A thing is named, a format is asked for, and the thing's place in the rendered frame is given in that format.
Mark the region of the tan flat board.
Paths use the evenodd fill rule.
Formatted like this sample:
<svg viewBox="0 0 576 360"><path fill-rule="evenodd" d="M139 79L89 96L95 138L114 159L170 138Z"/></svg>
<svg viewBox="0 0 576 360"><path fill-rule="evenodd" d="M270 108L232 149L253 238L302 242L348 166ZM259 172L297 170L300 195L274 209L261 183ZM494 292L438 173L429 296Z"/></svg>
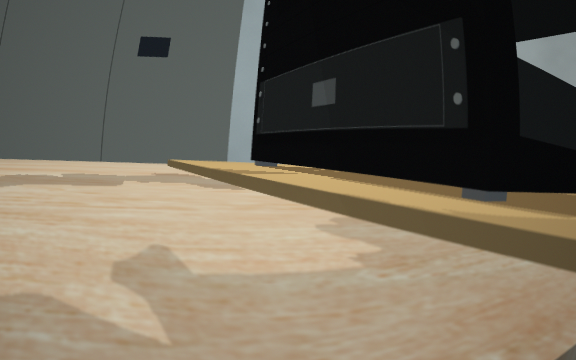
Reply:
<svg viewBox="0 0 576 360"><path fill-rule="evenodd" d="M462 198L460 187L296 165L246 163L205 168L216 162L168 160L168 166L337 214L576 273L576 194L507 192L506 201L484 202Z"/></svg>

